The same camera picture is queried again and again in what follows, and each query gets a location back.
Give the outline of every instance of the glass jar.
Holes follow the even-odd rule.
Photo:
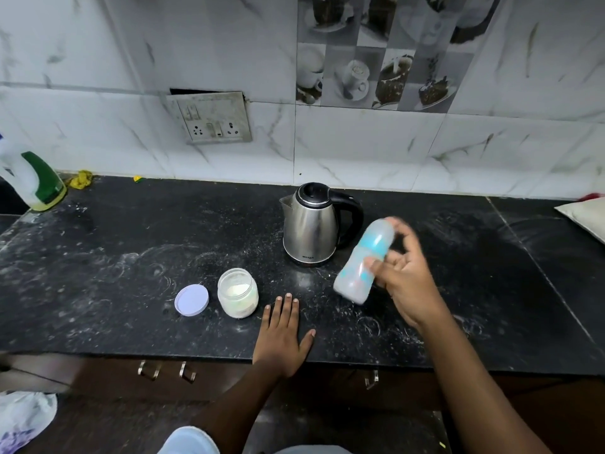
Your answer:
[[[258,289],[246,269],[234,267],[218,279],[218,300],[233,318],[248,317],[258,305]]]

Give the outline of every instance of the drawer handle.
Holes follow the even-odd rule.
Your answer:
[[[366,381],[366,390],[369,390],[372,387],[374,387],[378,383],[378,370],[374,370],[374,379],[372,380],[372,382],[370,382],[370,380],[368,378],[366,378],[365,381]]]
[[[160,366],[156,366],[153,373],[149,373],[148,368],[149,368],[149,365],[147,365],[147,360],[141,361],[141,364],[139,365],[139,371],[137,371],[137,374],[139,376],[147,378],[149,381],[155,381],[157,379],[158,375],[160,374]]]
[[[187,368],[187,362],[184,361],[181,364],[181,371],[178,372],[178,375],[181,376],[188,383],[193,384],[193,381],[195,381],[195,376],[197,375],[197,373],[195,371],[192,371],[191,369]]]

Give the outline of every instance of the white lid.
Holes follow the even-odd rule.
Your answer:
[[[206,309],[208,305],[208,290],[203,285],[187,285],[174,298],[174,307],[181,315],[192,317]]]

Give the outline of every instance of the kettle spout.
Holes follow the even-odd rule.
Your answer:
[[[283,209],[286,218],[292,212],[292,196],[293,194],[279,199],[279,203],[281,204],[281,208]]]

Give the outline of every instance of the electric kettle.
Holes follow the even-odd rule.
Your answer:
[[[294,194],[279,199],[284,210],[284,249],[300,263],[314,265],[329,259],[337,248],[349,244],[364,221],[359,202],[322,183],[305,183]],[[341,229],[341,213],[353,222]]]

